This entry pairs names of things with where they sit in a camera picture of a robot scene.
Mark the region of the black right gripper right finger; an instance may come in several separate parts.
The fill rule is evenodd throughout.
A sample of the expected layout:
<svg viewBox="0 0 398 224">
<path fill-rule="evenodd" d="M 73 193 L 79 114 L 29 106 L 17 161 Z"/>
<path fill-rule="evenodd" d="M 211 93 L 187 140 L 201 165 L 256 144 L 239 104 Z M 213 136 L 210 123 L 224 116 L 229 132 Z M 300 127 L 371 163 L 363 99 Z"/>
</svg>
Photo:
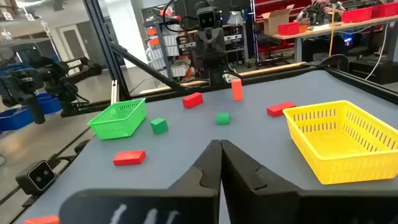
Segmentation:
<svg viewBox="0 0 398 224">
<path fill-rule="evenodd" d="M 231 224 L 398 224 L 398 190 L 304 190 L 221 141 Z"/>
</svg>

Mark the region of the tall orange block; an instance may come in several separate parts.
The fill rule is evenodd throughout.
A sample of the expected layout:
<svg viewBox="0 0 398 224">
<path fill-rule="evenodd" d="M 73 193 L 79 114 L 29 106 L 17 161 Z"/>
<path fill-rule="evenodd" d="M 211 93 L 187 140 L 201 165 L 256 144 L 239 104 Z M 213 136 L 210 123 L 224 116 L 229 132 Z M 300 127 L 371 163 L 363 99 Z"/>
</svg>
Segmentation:
<svg viewBox="0 0 398 224">
<path fill-rule="evenodd" d="M 241 79 L 231 80 L 231 89 L 233 93 L 233 100 L 240 101 L 243 100 L 243 86 Z"/>
</svg>

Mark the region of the red rectangular block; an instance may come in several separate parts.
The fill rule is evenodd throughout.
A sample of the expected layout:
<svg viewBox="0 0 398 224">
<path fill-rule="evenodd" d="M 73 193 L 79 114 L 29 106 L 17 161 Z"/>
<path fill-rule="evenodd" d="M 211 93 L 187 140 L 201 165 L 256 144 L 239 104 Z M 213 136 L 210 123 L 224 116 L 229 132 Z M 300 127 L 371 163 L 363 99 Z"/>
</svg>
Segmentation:
<svg viewBox="0 0 398 224">
<path fill-rule="evenodd" d="M 203 103 L 203 95 L 201 93 L 193 93 L 182 99 L 183 107 L 190 109 Z"/>
<path fill-rule="evenodd" d="M 115 166 L 130 166 L 142 164 L 146 158 L 144 150 L 119 152 L 113 158 Z"/>
<path fill-rule="evenodd" d="M 272 105 L 267 107 L 267 114 L 271 117 L 278 117 L 283 115 L 283 110 L 287 108 L 293 108 L 296 105 L 292 102 L 286 101 L 283 103 L 279 103 L 277 105 Z"/>
</svg>

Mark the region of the green cube block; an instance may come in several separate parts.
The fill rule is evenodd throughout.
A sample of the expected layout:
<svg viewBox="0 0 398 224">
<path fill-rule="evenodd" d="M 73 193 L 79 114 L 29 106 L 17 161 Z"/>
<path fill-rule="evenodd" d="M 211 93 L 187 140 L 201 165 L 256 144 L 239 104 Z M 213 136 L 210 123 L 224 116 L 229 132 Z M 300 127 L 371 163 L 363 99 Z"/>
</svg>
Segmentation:
<svg viewBox="0 0 398 224">
<path fill-rule="evenodd" d="M 163 134 L 169 130 L 167 121 L 164 118 L 156 118 L 150 122 L 150 125 L 155 134 Z"/>
</svg>

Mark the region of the yellow plastic basket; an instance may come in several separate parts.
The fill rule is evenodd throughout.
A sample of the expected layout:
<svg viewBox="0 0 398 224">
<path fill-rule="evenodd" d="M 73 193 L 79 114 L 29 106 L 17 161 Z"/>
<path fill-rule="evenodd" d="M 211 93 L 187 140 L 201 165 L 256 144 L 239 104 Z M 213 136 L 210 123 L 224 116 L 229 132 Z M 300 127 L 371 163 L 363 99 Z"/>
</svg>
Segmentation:
<svg viewBox="0 0 398 224">
<path fill-rule="evenodd" d="M 323 185 L 393 179 L 398 130 L 346 100 L 283 110 L 290 137 Z"/>
</svg>

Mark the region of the orange-red rectangular block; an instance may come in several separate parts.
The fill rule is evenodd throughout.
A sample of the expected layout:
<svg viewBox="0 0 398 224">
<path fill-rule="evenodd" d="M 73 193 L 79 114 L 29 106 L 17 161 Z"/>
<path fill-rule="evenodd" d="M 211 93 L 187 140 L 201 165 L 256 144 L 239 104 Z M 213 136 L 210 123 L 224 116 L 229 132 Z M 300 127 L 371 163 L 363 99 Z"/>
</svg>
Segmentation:
<svg viewBox="0 0 398 224">
<path fill-rule="evenodd" d="M 23 224 L 60 224 L 60 218 L 56 215 L 26 219 Z"/>
</svg>

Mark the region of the metal shelf rack with bins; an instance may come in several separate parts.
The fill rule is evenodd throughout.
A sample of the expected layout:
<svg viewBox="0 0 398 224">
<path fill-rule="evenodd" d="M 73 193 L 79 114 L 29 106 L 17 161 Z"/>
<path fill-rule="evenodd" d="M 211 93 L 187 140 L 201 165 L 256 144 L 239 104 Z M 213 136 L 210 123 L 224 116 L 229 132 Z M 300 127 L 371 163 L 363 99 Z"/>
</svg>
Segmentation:
<svg viewBox="0 0 398 224">
<path fill-rule="evenodd" d="M 174 6 L 158 5 L 142 10 L 146 31 L 146 56 L 149 65 L 163 76 L 176 82 L 187 82 L 196 77 L 189 53 L 179 47 L 183 29 Z"/>
</svg>

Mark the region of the light wooden board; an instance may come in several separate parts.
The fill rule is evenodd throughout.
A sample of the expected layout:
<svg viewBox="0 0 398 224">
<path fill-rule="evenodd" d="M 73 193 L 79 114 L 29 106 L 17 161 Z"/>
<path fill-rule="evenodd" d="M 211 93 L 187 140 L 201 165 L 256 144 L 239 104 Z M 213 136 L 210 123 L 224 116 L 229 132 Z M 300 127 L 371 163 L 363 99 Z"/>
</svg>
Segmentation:
<svg viewBox="0 0 398 224">
<path fill-rule="evenodd" d="M 281 71 L 286 68 L 294 68 L 294 67 L 299 67 L 301 65 L 305 65 L 305 62 L 292 63 L 292 64 L 288 64 L 288 65 L 281 65 L 281 66 L 271 67 L 271 68 L 263 68 L 260 70 L 243 72 L 243 73 L 240 73 L 240 75 L 243 77 L 248 77 L 250 75 L 258 75 L 258 74 L 267 73 L 267 72 Z M 192 82 L 183 83 L 182 86 L 195 86 L 195 85 L 201 85 L 204 83 L 205 83 L 205 81 L 194 80 Z M 158 91 L 162 91 L 162 90 L 169 90 L 169 89 L 170 89 L 170 87 L 168 87 L 168 86 L 154 88 L 154 89 L 150 89 L 150 90 L 143 90 L 140 92 L 140 94 L 154 93 L 154 92 L 158 92 Z"/>
</svg>

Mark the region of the open cardboard box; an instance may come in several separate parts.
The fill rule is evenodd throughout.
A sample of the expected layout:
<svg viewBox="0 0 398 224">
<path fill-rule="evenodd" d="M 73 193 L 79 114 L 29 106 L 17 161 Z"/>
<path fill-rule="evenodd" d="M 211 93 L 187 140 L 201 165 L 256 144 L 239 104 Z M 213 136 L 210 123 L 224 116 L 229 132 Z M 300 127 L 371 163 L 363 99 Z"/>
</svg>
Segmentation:
<svg viewBox="0 0 398 224">
<path fill-rule="evenodd" d="M 285 9 L 280 9 L 262 14 L 265 35 L 278 33 L 278 26 L 289 23 L 289 14 L 294 8 L 294 4 L 288 5 Z"/>
</svg>

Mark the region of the small red plastic bin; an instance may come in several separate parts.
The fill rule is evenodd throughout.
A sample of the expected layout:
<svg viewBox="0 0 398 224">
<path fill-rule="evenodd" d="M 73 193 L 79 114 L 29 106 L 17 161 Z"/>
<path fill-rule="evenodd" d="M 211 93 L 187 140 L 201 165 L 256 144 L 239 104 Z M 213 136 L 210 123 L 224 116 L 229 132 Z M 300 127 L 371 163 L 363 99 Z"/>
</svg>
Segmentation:
<svg viewBox="0 0 398 224">
<path fill-rule="evenodd" d="M 290 22 L 287 24 L 278 25 L 277 34 L 278 35 L 295 35 L 300 32 L 299 22 Z"/>
</svg>

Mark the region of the green plastic basket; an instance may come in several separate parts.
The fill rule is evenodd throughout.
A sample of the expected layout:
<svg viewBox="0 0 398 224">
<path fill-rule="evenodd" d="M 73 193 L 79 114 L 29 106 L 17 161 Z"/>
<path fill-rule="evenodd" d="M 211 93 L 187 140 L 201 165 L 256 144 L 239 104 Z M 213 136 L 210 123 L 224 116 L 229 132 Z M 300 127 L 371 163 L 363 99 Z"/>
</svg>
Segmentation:
<svg viewBox="0 0 398 224">
<path fill-rule="evenodd" d="M 99 139 L 132 136 L 146 118 L 146 99 L 121 101 L 108 106 L 87 125 Z"/>
</svg>

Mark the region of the black chair back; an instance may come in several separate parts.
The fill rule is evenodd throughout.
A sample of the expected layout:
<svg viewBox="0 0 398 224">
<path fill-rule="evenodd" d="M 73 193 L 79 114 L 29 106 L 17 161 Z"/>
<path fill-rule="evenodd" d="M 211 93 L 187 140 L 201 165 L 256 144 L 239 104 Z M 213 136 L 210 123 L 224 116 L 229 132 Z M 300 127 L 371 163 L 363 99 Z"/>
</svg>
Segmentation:
<svg viewBox="0 0 398 224">
<path fill-rule="evenodd" d="M 333 67 L 342 72 L 349 71 L 349 59 L 344 54 L 335 54 L 323 59 L 319 67 Z"/>
</svg>

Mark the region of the wooden workbench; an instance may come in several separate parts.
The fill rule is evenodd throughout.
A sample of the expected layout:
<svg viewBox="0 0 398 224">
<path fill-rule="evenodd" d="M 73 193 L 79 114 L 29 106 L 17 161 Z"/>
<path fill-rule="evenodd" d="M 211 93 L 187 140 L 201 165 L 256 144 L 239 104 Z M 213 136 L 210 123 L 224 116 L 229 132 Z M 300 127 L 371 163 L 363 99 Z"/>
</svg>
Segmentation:
<svg viewBox="0 0 398 224">
<path fill-rule="evenodd" d="M 362 22 L 337 22 L 334 25 L 329 25 L 324 28 L 313 28 L 310 26 L 305 32 L 294 34 L 294 35 L 279 35 L 274 34 L 272 37 L 280 40 L 286 39 L 294 39 L 294 61 L 297 63 L 302 62 L 302 42 L 304 39 L 311 37 L 318 37 L 321 35 L 331 34 L 332 31 L 343 32 L 346 30 L 359 29 L 359 28 L 367 28 L 369 26 L 377 26 L 381 24 L 387 24 L 389 22 L 397 22 L 398 15 L 390 16 L 390 17 L 380 17 L 375 19 L 370 19 L 368 21 Z"/>
</svg>

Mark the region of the large red plastic bin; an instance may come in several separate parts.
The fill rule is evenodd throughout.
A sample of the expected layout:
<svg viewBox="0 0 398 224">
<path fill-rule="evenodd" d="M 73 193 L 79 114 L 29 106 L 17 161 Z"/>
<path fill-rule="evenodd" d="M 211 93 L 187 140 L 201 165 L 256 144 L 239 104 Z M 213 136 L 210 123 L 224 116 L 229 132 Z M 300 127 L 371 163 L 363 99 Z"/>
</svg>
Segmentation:
<svg viewBox="0 0 398 224">
<path fill-rule="evenodd" d="M 371 19 L 372 13 L 373 7 L 345 11 L 342 15 L 341 21 L 344 23 L 367 21 Z"/>
<path fill-rule="evenodd" d="M 395 15 L 398 15 L 398 2 L 390 2 L 373 7 L 372 18 L 390 17 Z"/>
</svg>

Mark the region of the black frame post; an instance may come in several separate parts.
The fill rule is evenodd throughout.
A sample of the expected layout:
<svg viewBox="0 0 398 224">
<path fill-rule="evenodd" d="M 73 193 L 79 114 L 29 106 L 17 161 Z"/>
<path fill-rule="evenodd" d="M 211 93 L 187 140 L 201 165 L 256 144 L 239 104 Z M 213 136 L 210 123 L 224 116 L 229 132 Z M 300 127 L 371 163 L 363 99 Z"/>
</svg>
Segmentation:
<svg viewBox="0 0 398 224">
<path fill-rule="evenodd" d="M 119 99 L 123 101 L 130 100 L 131 97 L 119 61 L 111 49 L 109 33 L 106 29 L 106 23 L 98 0 L 83 0 L 83 3 L 99 40 L 100 52 L 104 56 L 111 79 L 118 81 Z"/>
</svg>

